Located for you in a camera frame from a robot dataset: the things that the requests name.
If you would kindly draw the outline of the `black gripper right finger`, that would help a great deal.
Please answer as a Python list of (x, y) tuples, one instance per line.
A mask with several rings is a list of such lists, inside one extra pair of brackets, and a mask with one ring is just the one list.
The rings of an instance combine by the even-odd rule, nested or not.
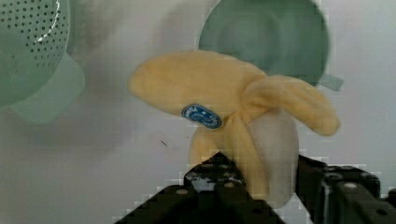
[(314, 224), (396, 224), (395, 190), (383, 198), (380, 187), (360, 168), (298, 159), (295, 192)]

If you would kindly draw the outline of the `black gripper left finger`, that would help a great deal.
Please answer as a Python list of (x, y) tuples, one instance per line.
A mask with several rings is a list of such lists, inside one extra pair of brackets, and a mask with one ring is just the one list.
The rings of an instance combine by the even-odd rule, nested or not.
[(115, 224), (285, 224), (263, 200), (254, 200), (235, 164), (217, 153), (190, 169), (181, 185), (149, 198)]

